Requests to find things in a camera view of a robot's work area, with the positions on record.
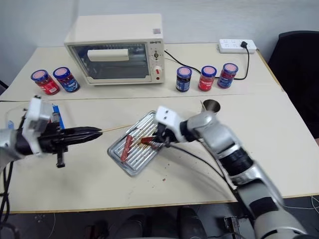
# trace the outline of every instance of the wooden skewer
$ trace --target wooden skewer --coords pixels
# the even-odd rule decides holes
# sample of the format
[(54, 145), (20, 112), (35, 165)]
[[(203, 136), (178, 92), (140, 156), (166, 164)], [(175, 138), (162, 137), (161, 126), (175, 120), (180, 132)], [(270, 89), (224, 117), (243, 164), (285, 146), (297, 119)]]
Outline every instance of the wooden skewer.
[(115, 127), (115, 128), (107, 128), (107, 129), (103, 129), (103, 130), (101, 130), (99, 132), (105, 133), (105, 132), (109, 132), (109, 131), (113, 131), (113, 130), (117, 130), (117, 129), (121, 129), (121, 128), (127, 128), (127, 127), (130, 127), (130, 126), (132, 126), (132, 124), (126, 124), (126, 125)]

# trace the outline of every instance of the jar lid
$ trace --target jar lid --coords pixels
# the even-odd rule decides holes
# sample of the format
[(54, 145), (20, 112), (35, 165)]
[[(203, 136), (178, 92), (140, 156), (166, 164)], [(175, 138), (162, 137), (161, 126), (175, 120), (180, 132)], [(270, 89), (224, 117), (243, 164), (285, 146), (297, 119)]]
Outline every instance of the jar lid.
[(69, 68), (67, 67), (60, 67), (53, 71), (53, 75), (56, 79), (64, 79), (71, 74)]
[(217, 73), (217, 70), (215, 67), (213, 66), (204, 66), (202, 69), (201, 69), (201, 73), (203, 76), (206, 76), (206, 77), (213, 77), (216, 75)]
[(48, 78), (49, 74), (46, 70), (37, 70), (31, 74), (31, 79), (34, 81), (43, 81)]
[(188, 67), (182, 66), (177, 69), (177, 75), (179, 77), (191, 77), (192, 70)]
[(238, 71), (238, 66), (233, 63), (226, 63), (224, 64), (223, 69), (229, 73), (236, 73)]

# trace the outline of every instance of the black chair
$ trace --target black chair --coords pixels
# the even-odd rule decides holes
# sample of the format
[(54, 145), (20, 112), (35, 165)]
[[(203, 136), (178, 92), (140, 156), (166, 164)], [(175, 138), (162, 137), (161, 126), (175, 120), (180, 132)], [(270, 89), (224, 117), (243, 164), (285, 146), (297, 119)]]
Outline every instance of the black chair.
[(268, 65), (313, 137), (319, 138), (319, 31), (280, 34)]

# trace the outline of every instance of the white table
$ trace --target white table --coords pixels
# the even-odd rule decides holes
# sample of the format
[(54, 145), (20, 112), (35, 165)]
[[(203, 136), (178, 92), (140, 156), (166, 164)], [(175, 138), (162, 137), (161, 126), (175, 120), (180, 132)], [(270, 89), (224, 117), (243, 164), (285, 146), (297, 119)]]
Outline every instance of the white table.
[[(237, 77), (243, 77), (247, 67), (247, 55), (220, 54), (216, 47), (217, 44), (215, 43), (165, 45), (167, 51), (184, 64), (189, 64), (198, 69), (205, 65), (213, 65), (217, 68), (217, 75), (219, 75), (223, 64), (232, 62), (239, 67)], [(219, 88), (216, 85), (216, 80), (212, 89), (208, 92), (198, 89), (199, 74), (195, 71), (192, 73), (189, 91), (185, 93), (177, 91), (175, 88), (176, 70), (180, 65), (172, 61), (168, 55), (165, 57), (167, 58), (165, 60), (166, 81), (163, 84), (130, 85), (129, 87), (126, 85), (89, 86), (64, 47), (39, 47), (10, 87), (0, 96), (0, 101), (29, 101), (34, 95), (44, 96), (49, 100), (74, 100), (240, 95), (281, 91), (281, 87), (275, 82), (258, 52), (250, 55), (249, 73), (245, 80), (234, 81), (228, 89)], [(53, 70), (61, 66), (68, 67), (79, 81), (81, 85), (79, 91), (67, 93), (61, 89), (58, 94), (48, 96), (30, 79), (32, 72), (38, 69), (45, 69), (52, 75)]]
[[(135, 123), (158, 105), (168, 106), (188, 118), (200, 111), (199, 100), (208, 98), (53, 102), (59, 105), (66, 127), (111, 128)], [(319, 148), (285, 93), (219, 95), (214, 99), (221, 104), (218, 118), (234, 130), (283, 196), (319, 193)], [(25, 102), (2, 102), (0, 111), (17, 125), (25, 106)], [(1, 127), (5, 126), (4, 121), (1, 117)], [(9, 189), (12, 212), (91, 211), (234, 201), (227, 186), (210, 168), (174, 149), (164, 149), (141, 174), (129, 177), (106, 152), (124, 132), (125, 129), (112, 131), (94, 141), (70, 146), (65, 153), (65, 168), (55, 167), (55, 155), (30, 156), (17, 161)], [(197, 142), (180, 146), (215, 165)]]

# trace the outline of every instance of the baking tray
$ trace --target baking tray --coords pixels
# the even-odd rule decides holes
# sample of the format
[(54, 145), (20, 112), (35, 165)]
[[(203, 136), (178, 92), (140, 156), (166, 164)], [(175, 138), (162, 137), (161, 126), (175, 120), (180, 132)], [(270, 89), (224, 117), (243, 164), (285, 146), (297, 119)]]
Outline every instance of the baking tray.
[[(163, 147), (163, 143), (153, 143), (156, 148), (139, 143), (141, 138), (152, 136), (156, 131), (155, 114), (155, 111), (147, 113), (108, 148), (108, 155), (130, 176), (139, 174)], [(129, 134), (133, 141), (126, 161), (122, 162), (121, 155)]]

